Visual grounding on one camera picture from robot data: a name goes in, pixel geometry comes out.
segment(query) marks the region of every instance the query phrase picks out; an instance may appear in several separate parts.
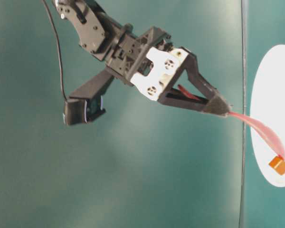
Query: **wire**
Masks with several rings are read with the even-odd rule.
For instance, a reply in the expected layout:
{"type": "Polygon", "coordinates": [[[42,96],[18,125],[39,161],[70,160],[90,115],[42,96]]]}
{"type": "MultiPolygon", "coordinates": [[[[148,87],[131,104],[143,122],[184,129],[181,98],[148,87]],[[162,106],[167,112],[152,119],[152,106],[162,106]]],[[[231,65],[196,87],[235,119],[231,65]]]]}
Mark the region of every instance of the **wire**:
{"type": "Polygon", "coordinates": [[[56,30],[55,24],[53,22],[53,18],[52,18],[51,12],[49,11],[48,5],[47,5],[45,0],[41,0],[41,1],[44,4],[44,7],[46,8],[48,19],[49,19],[49,21],[50,21],[50,23],[52,25],[52,28],[53,28],[53,31],[54,31],[54,34],[55,34],[55,37],[56,37],[56,46],[57,46],[58,59],[59,59],[59,68],[60,68],[60,88],[61,88],[61,92],[62,92],[63,98],[67,102],[67,96],[66,96],[66,93],[65,93],[65,87],[64,87],[64,84],[63,84],[63,67],[62,67],[62,58],[61,58],[59,37],[58,37],[58,34],[57,34],[57,30],[56,30]]]}

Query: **white disc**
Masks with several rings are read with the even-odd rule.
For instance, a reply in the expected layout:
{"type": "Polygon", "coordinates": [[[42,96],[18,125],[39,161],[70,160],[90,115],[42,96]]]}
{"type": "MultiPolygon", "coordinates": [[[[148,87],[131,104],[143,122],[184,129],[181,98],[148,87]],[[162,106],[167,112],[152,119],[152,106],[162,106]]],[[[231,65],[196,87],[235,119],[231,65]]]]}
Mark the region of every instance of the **white disc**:
{"type": "MultiPolygon", "coordinates": [[[[285,45],[273,47],[264,56],[253,85],[250,115],[274,130],[285,147],[285,45]]],[[[285,174],[279,175],[268,165],[275,152],[254,130],[251,136],[262,174],[272,185],[285,187],[285,174]]]]}

